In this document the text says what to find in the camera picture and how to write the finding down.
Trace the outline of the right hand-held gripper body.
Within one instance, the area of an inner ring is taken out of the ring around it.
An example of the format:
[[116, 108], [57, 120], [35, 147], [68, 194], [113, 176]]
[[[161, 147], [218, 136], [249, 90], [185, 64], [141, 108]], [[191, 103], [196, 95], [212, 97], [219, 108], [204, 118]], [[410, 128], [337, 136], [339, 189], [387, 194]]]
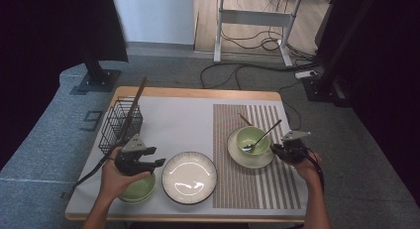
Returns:
[[302, 139], [310, 136], [310, 132], [289, 131], [282, 138], [282, 144], [278, 157], [289, 164], [299, 164], [307, 156], [308, 151], [302, 142]]

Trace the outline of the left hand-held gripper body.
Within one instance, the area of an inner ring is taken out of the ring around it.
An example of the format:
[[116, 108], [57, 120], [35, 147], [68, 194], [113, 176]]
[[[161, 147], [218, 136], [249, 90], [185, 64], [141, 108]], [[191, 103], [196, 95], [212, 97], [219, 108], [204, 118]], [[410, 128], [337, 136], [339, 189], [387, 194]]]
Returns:
[[115, 166], [124, 175], [135, 175], [140, 172], [139, 158], [145, 153], [147, 147], [140, 135], [134, 135], [121, 149], [115, 159]]

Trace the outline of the metal spoon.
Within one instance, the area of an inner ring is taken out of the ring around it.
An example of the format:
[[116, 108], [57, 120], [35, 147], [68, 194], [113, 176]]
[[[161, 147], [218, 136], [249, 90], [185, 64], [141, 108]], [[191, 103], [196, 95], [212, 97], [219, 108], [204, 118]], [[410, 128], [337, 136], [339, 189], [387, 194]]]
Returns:
[[262, 140], [264, 139], [267, 134], [273, 130], [277, 125], [279, 125], [281, 123], [281, 119], [279, 119], [275, 124], [273, 124], [262, 136], [260, 136], [260, 138], [253, 144], [248, 144], [244, 147], [242, 147], [243, 152], [252, 152], [254, 150], [254, 148], [256, 147], [256, 145]]

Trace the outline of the black wire cutlery basket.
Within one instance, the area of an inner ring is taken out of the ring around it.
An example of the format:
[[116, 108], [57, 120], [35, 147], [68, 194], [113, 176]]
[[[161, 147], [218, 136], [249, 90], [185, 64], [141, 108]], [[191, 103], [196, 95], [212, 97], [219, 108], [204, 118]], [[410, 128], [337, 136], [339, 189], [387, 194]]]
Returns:
[[139, 106], [132, 110], [134, 100], [133, 96], [118, 97], [109, 108], [100, 130], [98, 144], [98, 148], [103, 154], [112, 150], [123, 134], [125, 134], [125, 141], [128, 142], [134, 135], [140, 133], [143, 115]]

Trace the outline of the person's right hand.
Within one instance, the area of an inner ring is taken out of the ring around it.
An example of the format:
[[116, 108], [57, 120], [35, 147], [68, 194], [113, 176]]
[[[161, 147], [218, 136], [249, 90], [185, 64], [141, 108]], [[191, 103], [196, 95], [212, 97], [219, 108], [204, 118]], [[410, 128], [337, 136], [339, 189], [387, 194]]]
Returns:
[[321, 158], [316, 153], [310, 153], [308, 155], [309, 159], [304, 160], [303, 162], [294, 165], [297, 173], [305, 180], [306, 183], [311, 185], [320, 185], [320, 177], [318, 175], [317, 168], [312, 164], [314, 161], [317, 164], [320, 164]]

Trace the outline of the person's left hand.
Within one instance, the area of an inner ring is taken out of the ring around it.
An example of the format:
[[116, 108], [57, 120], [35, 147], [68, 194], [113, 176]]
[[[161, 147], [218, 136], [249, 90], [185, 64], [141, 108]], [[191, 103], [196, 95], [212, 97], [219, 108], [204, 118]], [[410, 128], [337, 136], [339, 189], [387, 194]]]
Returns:
[[150, 172], [141, 172], [132, 176], [120, 173], [115, 166], [115, 160], [121, 150], [121, 147], [115, 148], [102, 167], [101, 185], [98, 194], [98, 197], [102, 200], [113, 201], [131, 183], [147, 178], [151, 175]]

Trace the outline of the white plate dark rim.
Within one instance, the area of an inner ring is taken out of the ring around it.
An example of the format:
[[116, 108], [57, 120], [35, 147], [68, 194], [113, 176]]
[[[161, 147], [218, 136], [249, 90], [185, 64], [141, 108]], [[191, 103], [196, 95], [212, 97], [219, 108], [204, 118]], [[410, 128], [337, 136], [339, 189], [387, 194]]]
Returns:
[[198, 152], [184, 152], [171, 158], [161, 174], [166, 195], [173, 201], [192, 205], [206, 200], [217, 184], [213, 162]]

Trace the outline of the striped woven placemat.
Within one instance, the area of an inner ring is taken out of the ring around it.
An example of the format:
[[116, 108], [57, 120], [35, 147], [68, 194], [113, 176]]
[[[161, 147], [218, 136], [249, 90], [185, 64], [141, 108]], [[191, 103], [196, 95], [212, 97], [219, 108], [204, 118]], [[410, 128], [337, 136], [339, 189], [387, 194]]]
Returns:
[[275, 105], [213, 106], [213, 162], [218, 170], [213, 206], [239, 209], [301, 209], [304, 206], [295, 170], [277, 156], [261, 169], [248, 169], [229, 155], [229, 136], [248, 123], [267, 130], [285, 118]]

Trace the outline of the white power strip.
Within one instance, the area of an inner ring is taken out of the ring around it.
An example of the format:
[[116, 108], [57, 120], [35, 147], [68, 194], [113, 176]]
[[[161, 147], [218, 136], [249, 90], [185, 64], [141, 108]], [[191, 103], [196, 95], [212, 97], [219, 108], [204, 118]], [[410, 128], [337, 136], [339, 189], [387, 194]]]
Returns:
[[318, 74], [315, 70], [305, 70], [296, 72], [294, 74], [296, 79], [306, 78], [306, 77], [316, 77]]

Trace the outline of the grey-blue floor mat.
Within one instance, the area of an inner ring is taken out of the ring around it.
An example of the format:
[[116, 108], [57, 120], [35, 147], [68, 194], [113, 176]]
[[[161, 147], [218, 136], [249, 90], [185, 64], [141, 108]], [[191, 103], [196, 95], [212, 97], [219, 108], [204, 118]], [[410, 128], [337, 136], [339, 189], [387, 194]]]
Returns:
[[86, 69], [59, 75], [59, 88], [29, 136], [0, 171], [0, 229], [79, 229], [65, 218], [110, 95], [70, 91]]

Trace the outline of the black curtain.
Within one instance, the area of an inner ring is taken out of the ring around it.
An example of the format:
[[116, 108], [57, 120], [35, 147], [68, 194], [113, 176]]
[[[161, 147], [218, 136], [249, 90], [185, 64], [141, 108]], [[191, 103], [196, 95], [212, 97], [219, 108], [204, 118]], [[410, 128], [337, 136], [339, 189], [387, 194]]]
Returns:
[[318, 57], [420, 205], [420, 0], [334, 0]]

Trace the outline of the black stand with base plate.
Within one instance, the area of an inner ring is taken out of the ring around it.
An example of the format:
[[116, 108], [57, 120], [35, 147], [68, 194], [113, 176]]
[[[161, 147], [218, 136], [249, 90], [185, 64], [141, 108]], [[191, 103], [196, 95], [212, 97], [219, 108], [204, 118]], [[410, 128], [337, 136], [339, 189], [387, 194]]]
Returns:
[[121, 71], [104, 69], [99, 60], [89, 51], [82, 50], [81, 57], [87, 73], [77, 86], [74, 86], [71, 95], [85, 95], [88, 92], [111, 92]]
[[309, 101], [350, 107], [348, 82], [341, 77], [354, 37], [374, 0], [334, 0], [327, 11], [327, 21], [316, 59], [323, 74], [302, 80]]

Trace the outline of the white standing desk frame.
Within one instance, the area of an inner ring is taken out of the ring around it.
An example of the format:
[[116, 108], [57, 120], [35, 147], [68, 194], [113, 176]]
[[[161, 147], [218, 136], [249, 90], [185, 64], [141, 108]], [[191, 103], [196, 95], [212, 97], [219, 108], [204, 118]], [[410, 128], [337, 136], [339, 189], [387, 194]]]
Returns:
[[277, 43], [279, 44], [279, 51], [286, 67], [292, 67], [292, 61], [289, 56], [289, 49], [287, 47], [288, 38], [290, 36], [297, 12], [300, 7], [301, 0], [295, 0], [294, 8], [290, 13], [268, 13], [258, 11], [243, 11], [230, 10], [224, 8], [224, 0], [219, 0], [217, 33], [214, 46], [215, 62], [221, 61], [222, 49], [222, 26], [224, 24], [238, 24], [251, 26], [268, 26], [268, 27], [282, 27], [285, 29], [283, 37]]

